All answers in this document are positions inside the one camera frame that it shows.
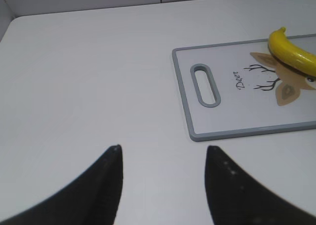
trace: cutting board handle hole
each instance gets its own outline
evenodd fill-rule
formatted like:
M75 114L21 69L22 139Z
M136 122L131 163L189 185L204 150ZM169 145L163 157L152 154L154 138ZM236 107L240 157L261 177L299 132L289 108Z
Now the cutting board handle hole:
M211 69L204 64L197 64L191 67L191 75L198 101L208 108L218 106L220 95Z

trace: gray cutting board rim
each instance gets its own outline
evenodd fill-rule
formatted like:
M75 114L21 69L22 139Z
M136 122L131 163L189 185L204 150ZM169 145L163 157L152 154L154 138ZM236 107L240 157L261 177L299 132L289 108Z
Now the gray cutting board rim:
M316 34L291 36L291 37L288 37L288 39L308 38L308 37L316 37ZM196 142L209 141L209 140L217 140L217 139L245 137L245 136L281 133L281 132L307 130L307 129L316 128L316 120L313 120L313 121L308 121L308 122L270 125L270 126L264 126L264 127L236 129L236 130L210 132L210 133L196 133L195 132L192 116L190 113L189 104L188 104L188 100L187 100L187 96L186 96L186 92L184 88L184 83L182 80L181 70L178 63L177 52L183 51L183 50L193 50L193 49L202 49L202 48L209 48L209 47L229 46L229 45L255 43L255 42L267 42L267 41L268 39L265 38L265 39L255 39L255 40L248 40L248 41L228 42L228 43L221 43L221 44L181 47L181 48L175 48L172 50L172 59L173 59L173 63L174 63L175 71L176 71L176 76L177 76L177 81L179 85L185 118L186 118L188 130L189 130L190 138L193 141L196 141Z

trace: deer antler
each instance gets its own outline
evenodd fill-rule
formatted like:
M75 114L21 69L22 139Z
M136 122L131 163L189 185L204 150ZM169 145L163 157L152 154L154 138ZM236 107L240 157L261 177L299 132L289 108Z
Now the deer antler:
M275 88L276 86L276 83L280 80L280 78L277 78L276 80L274 81L267 81L268 83L272 83L271 85L257 85L256 88L254 89L261 89L262 91L270 91L272 89Z
M250 65L249 68L244 68L244 69L247 69L247 70L249 70L249 71L252 71L252 70L255 70L255 69L264 69L264 70L261 71L261 72L273 72L273 73L275 73L275 71L269 70L269 69L263 67L262 65L258 65L258 64Z

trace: white table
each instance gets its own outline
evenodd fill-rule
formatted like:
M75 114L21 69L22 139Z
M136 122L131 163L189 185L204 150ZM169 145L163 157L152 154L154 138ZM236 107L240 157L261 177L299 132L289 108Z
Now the white table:
M316 32L315 0L195 0L21 17L0 43L0 220L123 147L116 225L211 225L208 145L316 215L316 130L193 142L177 47Z

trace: yellow banana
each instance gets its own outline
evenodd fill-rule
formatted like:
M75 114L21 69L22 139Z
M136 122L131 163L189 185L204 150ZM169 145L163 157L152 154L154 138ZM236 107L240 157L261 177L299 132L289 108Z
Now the yellow banana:
M285 36L285 27L269 36L269 49L282 62L308 75L316 76L316 56L293 45Z

